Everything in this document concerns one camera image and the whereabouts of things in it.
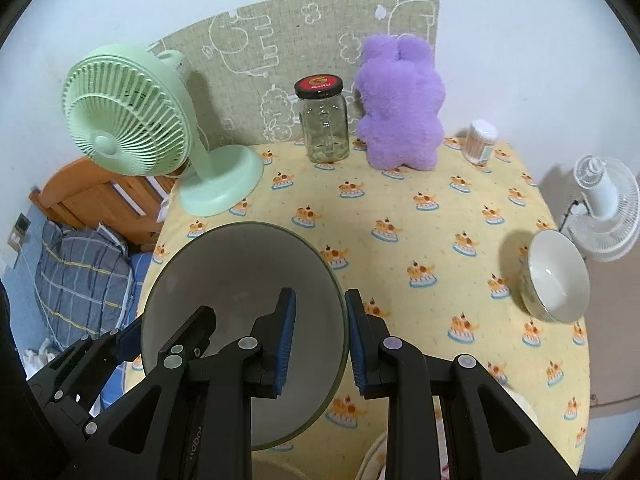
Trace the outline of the white standing fan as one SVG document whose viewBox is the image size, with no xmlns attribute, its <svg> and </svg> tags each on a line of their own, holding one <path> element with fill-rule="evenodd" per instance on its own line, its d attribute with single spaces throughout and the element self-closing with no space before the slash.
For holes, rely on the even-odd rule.
<svg viewBox="0 0 640 480">
<path fill-rule="evenodd" d="M 611 157 L 578 159 L 560 231 L 587 259 L 606 263 L 626 256 L 639 238 L 639 185 L 630 169 Z"/>
</svg>

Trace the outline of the green elephant print mat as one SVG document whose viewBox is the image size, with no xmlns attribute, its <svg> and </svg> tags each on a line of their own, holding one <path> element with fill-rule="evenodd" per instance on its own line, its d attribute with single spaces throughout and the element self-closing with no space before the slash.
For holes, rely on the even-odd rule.
<svg viewBox="0 0 640 480">
<path fill-rule="evenodd" d="M 294 84 L 314 74 L 341 78 L 348 130 L 361 116 L 354 77 L 371 35 L 412 35 L 434 44 L 438 0 L 268 0 L 224 11 L 150 44 L 177 50 L 208 148 L 297 140 Z"/>
</svg>

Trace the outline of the purple plush toy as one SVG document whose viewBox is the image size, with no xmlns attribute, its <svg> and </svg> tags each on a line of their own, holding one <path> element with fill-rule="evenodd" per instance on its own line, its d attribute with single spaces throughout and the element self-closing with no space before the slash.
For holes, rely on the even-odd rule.
<svg viewBox="0 0 640 480">
<path fill-rule="evenodd" d="M 438 113 L 446 91 L 428 41 L 413 35 L 367 38 L 355 89 L 363 110 L 357 136 L 367 144 L 369 165 L 434 169 L 444 140 Z"/>
</svg>

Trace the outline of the green desk fan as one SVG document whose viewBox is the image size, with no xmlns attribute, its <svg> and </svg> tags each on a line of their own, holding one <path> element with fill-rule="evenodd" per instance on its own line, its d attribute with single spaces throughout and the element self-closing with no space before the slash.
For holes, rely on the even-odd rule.
<svg viewBox="0 0 640 480">
<path fill-rule="evenodd" d="M 248 146 L 205 147 L 186 86 L 191 73 L 179 51 L 110 44 L 68 71 L 62 107 L 70 135 L 88 159 L 123 176 L 159 177 L 181 169 L 182 209 L 209 217 L 249 196 L 264 164 Z"/>
</svg>

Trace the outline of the green leaf bowl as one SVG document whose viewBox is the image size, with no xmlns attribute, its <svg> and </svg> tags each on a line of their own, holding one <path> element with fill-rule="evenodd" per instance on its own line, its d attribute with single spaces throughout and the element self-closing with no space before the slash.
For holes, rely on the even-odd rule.
<svg viewBox="0 0 640 480">
<path fill-rule="evenodd" d="M 537 232 L 518 274 L 525 309 L 538 320 L 573 324 L 590 304 L 585 260 L 573 242 L 555 230 Z"/>
</svg>

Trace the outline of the wall socket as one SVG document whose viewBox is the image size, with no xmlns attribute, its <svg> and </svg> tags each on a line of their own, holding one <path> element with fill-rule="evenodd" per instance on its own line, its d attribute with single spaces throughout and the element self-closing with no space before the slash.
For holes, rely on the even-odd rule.
<svg viewBox="0 0 640 480">
<path fill-rule="evenodd" d="M 9 235 L 8 244 L 16 251 L 20 252 L 24 243 L 26 234 L 30 227 L 30 220 L 24 214 L 19 214 L 14 222 L 12 231 Z"/>
</svg>

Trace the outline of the wooden bed headboard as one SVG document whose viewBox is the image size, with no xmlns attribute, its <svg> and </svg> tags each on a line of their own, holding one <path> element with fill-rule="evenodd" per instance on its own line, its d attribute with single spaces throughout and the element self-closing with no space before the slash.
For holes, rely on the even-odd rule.
<svg viewBox="0 0 640 480">
<path fill-rule="evenodd" d="M 144 252 L 152 250 L 162 225 L 160 203 L 174 187 L 174 174 L 135 177 L 114 174 L 81 157 L 29 193 L 50 220 L 76 229 L 108 226 Z"/>
</svg>

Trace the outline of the beige door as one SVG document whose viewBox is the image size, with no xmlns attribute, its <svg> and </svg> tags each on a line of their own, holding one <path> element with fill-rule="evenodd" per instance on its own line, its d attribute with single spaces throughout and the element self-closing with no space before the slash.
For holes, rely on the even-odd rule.
<svg viewBox="0 0 640 480">
<path fill-rule="evenodd" d="M 628 413 L 639 407 L 639 249 L 587 266 L 591 416 Z"/>
</svg>

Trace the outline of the red trimmed white plate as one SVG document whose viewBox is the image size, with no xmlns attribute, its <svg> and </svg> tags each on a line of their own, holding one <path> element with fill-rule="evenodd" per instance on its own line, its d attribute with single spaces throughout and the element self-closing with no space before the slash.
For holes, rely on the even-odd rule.
<svg viewBox="0 0 640 480">
<path fill-rule="evenodd" d="M 510 387 L 504 387 L 506 393 L 518 404 L 520 409 L 524 411 L 527 416 L 534 422 L 536 426 L 539 425 L 538 417 L 533 407 L 521 394 L 515 392 Z M 442 480 L 449 480 L 449 463 L 448 452 L 446 445 L 446 428 L 444 419 L 442 418 L 442 404 L 439 397 L 433 398 L 435 417 L 436 417 L 436 429 L 438 437 L 438 452 L 440 460 L 440 478 Z M 387 452 L 387 434 L 381 434 L 374 443 L 367 450 L 366 455 L 360 464 L 358 472 L 356 474 L 357 480 L 374 480 L 384 479 L 386 474 L 386 452 Z"/>
</svg>

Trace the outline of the pile of clothes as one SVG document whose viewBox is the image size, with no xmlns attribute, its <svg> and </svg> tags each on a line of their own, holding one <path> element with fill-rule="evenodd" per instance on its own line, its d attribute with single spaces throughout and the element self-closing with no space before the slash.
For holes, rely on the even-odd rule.
<svg viewBox="0 0 640 480">
<path fill-rule="evenodd" d="M 51 341 L 50 338 L 46 338 L 40 344 L 38 349 L 23 350 L 21 353 L 21 360 L 26 373 L 26 378 L 32 378 L 32 376 L 52 362 L 60 353 L 60 349 Z"/>
</svg>

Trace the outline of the cotton swab container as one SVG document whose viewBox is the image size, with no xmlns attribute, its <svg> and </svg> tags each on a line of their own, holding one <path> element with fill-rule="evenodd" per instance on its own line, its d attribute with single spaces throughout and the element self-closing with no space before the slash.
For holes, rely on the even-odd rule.
<svg viewBox="0 0 640 480">
<path fill-rule="evenodd" d="M 474 119 L 466 130 L 462 153 L 474 165 L 485 165 L 498 141 L 498 129 L 484 119 Z"/>
</svg>

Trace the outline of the yellow cake print tablecloth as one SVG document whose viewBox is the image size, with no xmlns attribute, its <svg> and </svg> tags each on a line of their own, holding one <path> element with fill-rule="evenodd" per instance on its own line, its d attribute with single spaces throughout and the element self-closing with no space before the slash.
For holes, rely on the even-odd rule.
<svg viewBox="0 0 640 480">
<path fill-rule="evenodd" d="M 361 142 L 342 162 L 315 165 L 299 143 L 264 145 L 258 188 L 230 211 L 200 220 L 171 200 L 145 281 L 195 235 L 263 221 L 320 252 L 343 288 L 425 353 L 475 356 L 533 408 L 572 468 L 589 418 L 586 326 L 549 324 L 522 307 L 518 272 L 550 211 L 510 146 L 484 167 L 440 148 L 434 170 L 378 171 Z"/>
</svg>

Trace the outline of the glass jar black lid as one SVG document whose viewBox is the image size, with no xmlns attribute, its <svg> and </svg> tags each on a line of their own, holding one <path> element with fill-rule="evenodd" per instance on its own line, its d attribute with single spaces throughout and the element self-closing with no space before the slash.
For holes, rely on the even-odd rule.
<svg viewBox="0 0 640 480">
<path fill-rule="evenodd" d="M 331 74 L 299 79 L 299 122 L 307 156 L 316 165 L 333 165 L 349 155 L 347 106 L 343 81 Z"/>
</svg>

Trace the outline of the blue bed sheet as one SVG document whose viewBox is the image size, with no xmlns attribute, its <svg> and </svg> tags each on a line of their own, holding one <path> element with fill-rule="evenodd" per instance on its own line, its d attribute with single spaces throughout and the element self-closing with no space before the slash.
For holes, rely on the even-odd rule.
<svg viewBox="0 0 640 480">
<path fill-rule="evenodd" d="M 132 278 L 127 295 L 125 314 L 119 326 L 121 330 L 123 330 L 137 316 L 137 308 L 142 292 L 142 285 L 151 262 L 152 254 L 150 252 L 137 252 L 130 257 Z M 108 378 L 108 381 L 103 387 L 99 397 L 101 410 L 108 408 L 125 393 L 126 368 L 126 362 L 120 363 L 119 366 L 115 368 L 113 374 L 111 374 L 111 377 Z"/>
</svg>

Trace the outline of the grey plaid pillow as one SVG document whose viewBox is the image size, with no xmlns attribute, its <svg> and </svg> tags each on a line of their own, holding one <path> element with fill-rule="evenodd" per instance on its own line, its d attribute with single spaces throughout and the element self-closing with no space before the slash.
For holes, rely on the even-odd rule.
<svg viewBox="0 0 640 480">
<path fill-rule="evenodd" d="M 132 272 L 125 240 L 104 224 L 74 229 L 48 221 L 40 236 L 36 298 L 61 350 L 83 336 L 120 330 Z"/>
</svg>

